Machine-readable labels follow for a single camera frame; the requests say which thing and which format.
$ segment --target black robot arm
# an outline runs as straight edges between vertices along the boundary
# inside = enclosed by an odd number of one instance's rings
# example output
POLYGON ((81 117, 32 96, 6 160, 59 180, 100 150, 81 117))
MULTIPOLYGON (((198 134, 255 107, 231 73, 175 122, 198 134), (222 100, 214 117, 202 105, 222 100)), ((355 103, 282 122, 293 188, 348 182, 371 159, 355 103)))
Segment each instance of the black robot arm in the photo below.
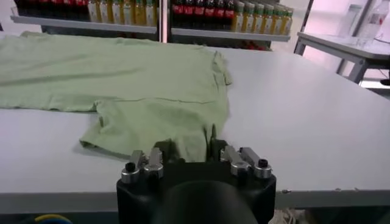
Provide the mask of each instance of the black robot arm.
POLYGON ((211 139, 204 163, 186 163, 171 141, 148 159, 134 151, 116 184, 120 224, 254 224, 274 215, 276 177, 251 148, 211 139))

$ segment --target red bottle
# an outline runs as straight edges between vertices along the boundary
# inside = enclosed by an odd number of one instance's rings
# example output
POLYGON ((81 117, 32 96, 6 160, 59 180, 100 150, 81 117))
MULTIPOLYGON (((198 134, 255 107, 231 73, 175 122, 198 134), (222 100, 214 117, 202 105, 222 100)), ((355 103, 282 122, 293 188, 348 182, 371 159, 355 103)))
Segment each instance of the red bottle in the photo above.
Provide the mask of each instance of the red bottle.
POLYGON ((18 9, 18 14, 19 16, 26 16, 27 15, 27 5, 26 5, 26 0, 14 0, 16 7, 18 9))
POLYGON ((224 28, 225 2, 216 0, 214 10, 214 28, 221 30, 224 28))
POLYGON ((194 0, 185 0, 184 4, 184 22, 185 27, 192 27, 194 22, 195 5, 194 0))
POLYGON ((79 6, 78 6, 78 14, 79 14, 79 20, 82 21, 89 21, 90 20, 90 14, 88 11, 88 0, 81 0, 79 6))
POLYGON ((184 5, 183 0, 175 0, 172 5, 173 15, 172 23, 174 27, 182 27, 183 14, 184 14, 184 5))
POLYGON ((63 11, 63 0, 51 0, 52 16, 56 19, 62 19, 65 17, 63 11))
POLYGON ((66 13, 67 19, 77 19, 75 0, 63 0, 63 10, 66 13))
POLYGON ((49 0, 39 0, 38 8, 40 10, 41 17, 50 17, 51 13, 51 1, 49 0))
POLYGON ((234 0, 226 0, 225 15, 224 15, 224 29, 230 30, 234 17, 234 0))
POLYGON ((27 0, 27 14, 29 16, 37 16, 38 15, 38 0, 27 0))
POLYGON ((212 29, 214 27, 214 0, 206 0, 206 8, 205 8, 205 16, 204 16, 204 21, 205 21, 205 28, 207 29, 212 29))
POLYGON ((204 0, 195 0, 194 27, 203 28, 203 26, 204 26, 204 13, 205 13, 204 0))

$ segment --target metal shelf frame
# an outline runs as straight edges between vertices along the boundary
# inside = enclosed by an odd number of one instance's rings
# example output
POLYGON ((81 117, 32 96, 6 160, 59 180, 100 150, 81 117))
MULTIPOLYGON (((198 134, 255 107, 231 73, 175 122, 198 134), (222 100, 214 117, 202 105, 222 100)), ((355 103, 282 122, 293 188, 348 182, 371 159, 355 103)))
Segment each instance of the metal shelf frame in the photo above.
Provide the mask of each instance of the metal shelf frame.
POLYGON ((135 33, 156 33, 156 27, 149 26, 130 26, 120 24, 107 23, 92 23, 87 21, 73 21, 65 19, 49 19, 32 16, 11 16, 14 23, 34 24, 41 26, 66 27, 76 29, 91 29, 91 30, 109 30, 120 32, 135 32, 135 33))
POLYGON ((151 33, 158 34, 160 42, 166 43, 168 34, 188 37, 211 37, 211 38, 225 38, 234 40, 254 40, 254 41, 279 41, 287 42, 290 40, 290 36, 286 35, 267 35, 259 33, 241 33, 230 32, 226 30, 197 30, 197 29, 182 29, 173 28, 169 26, 168 20, 172 21, 168 12, 168 1, 159 0, 160 13, 158 27, 149 26, 133 26, 133 25, 120 25, 120 24, 107 24, 107 23, 93 23, 88 21, 74 21, 67 19, 52 19, 52 18, 40 18, 33 16, 20 16, 16 7, 12 8, 13 15, 11 19, 15 23, 21 24, 34 24, 41 26, 51 27, 65 27, 76 29, 90 29, 90 30, 109 30, 118 32, 134 32, 134 33, 151 33))
POLYGON ((240 33, 218 30, 194 30, 194 29, 181 29, 172 28, 172 35, 191 36, 191 37, 214 37, 214 38, 228 38, 239 40, 257 40, 257 41, 280 41, 287 42, 290 40, 290 36, 285 35, 267 35, 257 33, 240 33))

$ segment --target blue object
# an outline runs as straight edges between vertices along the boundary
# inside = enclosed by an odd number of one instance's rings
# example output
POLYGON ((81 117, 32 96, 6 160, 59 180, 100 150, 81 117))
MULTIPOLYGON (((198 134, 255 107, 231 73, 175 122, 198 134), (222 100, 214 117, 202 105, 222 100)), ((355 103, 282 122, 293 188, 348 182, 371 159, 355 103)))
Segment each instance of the blue object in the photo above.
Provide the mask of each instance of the blue object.
POLYGON ((39 222, 39 224, 72 224, 63 219, 45 219, 39 222))

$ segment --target bottle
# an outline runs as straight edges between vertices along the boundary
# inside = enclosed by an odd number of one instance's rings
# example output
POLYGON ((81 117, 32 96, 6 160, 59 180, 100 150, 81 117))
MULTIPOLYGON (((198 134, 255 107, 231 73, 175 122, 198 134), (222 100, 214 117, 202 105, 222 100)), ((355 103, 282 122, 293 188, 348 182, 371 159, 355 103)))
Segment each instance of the bottle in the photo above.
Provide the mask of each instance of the bottle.
POLYGON ((363 47, 371 44, 377 36, 381 25, 389 13, 389 2, 390 0, 382 0, 381 4, 371 11, 362 31, 358 34, 358 46, 363 47))
POLYGON ((135 24, 135 4, 133 1, 124 0, 123 17, 124 17, 124 24, 126 25, 135 24))
POLYGON ((64 0, 63 10, 67 19, 76 19, 76 2, 75 0, 64 0))
POLYGON ((236 11, 234 12, 234 17, 232 21, 233 32, 240 32, 243 27, 244 6, 245 4, 243 2, 237 2, 236 11))
POLYGON ((90 14, 90 21, 94 23, 101 23, 102 16, 100 14, 100 7, 97 0, 88 1, 88 12, 90 14))
POLYGON ((270 34, 280 35, 280 27, 282 26, 282 21, 283 21, 283 9, 276 6, 274 10, 274 16, 272 18, 270 34))
POLYGON ((290 35, 290 30, 291 30, 291 24, 293 20, 293 11, 287 11, 285 19, 282 22, 282 27, 280 28, 281 30, 281 35, 290 35))
POLYGON ((112 4, 109 0, 102 0, 100 2, 100 12, 103 23, 113 23, 112 4))
POLYGON ((204 13, 205 13, 205 2, 204 0, 195 0, 195 11, 194 11, 194 27, 202 28, 204 26, 204 13))
POLYGON ((214 27, 214 11, 215 11, 215 2, 214 0, 206 0, 205 8, 205 28, 212 29, 214 27))
POLYGON ((60 4, 63 3, 61 0, 50 0, 50 5, 49 5, 49 11, 50 11, 50 17, 51 18, 59 18, 59 8, 60 4))
POLYGON ((182 26, 182 19, 184 14, 184 3, 183 0, 174 0, 174 3, 172 5, 173 9, 173 26, 174 27, 181 27, 182 26))
POLYGON ((135 24, 139 26, 145 26, 145 7, 142 0, 136 0, 135 2, 135 24))
POLYGON ((18 9, 19 16, 27 15, 28 4, 26 0, 14 0, 16 7, 18 9))
POLYGON ((83 0, 76 0, 76 7, 75 7, 75 13, 77 15, 76 20, 83 20, 82 7, 83 7, 83 0))
POLYGON ((39 9, 40 9, 40 16, 42 17, 50 17, 50 8, 51 8, 51 2, 49 0, 39 0, 39 9))
POLYGON ((224 15, 224 29, 231 30, 234 17, 234 0, 226 0, 225 15, 224 15))
POLYGON ((241 28, 241 31, 244 33, 249 33, 252 31, 252 25, 254 20, 254 11, 255 11, 255 4, 246 2, 245 8, 244 8, 244 19, 243 19, 243 26, 241 28))
POLYGON ((252 33, 260 33, 261 24, 263 23, 264 5, 258 3, 255 6, 254 24, 252 26, 252 33))
POLYGON ((155 15, 155 4, 153 4, 153 0, 146 0, 146 25, 147 26, 156 26, 157 24, 155 15))
POLYGON ((27 16, 37 16, 38 15, 37 2, 38 2, 37 0, 26 0, 25 1, 25 5, 26 5, 25 13, 27 16))
POLYGON ((194 16, 194 0, 184 0, 184 26, 191 27, 193 24, 194 16))
POLYGON ((81 14, 80 18, 82 21, 90 20, 90 13, 88 11, 88 0, 83 0, 83 5, 80 8, 80 14, 81 14))
POLYGON ((261 24, 260 33, 271 34, 273 11, 274 11, 274 7, 272 5, 266 4, 264 6, 265 16, 263 19, 263 23, 261 24))
POLYGON ((221 30, 224 28, 225 2, 216 0, 214 9, 214 29, 221 30))
POLYGON ((123 4, 120 0, 113 0, 112 2, 112 14, 115 24, 124 24, 123 17, 123 4))

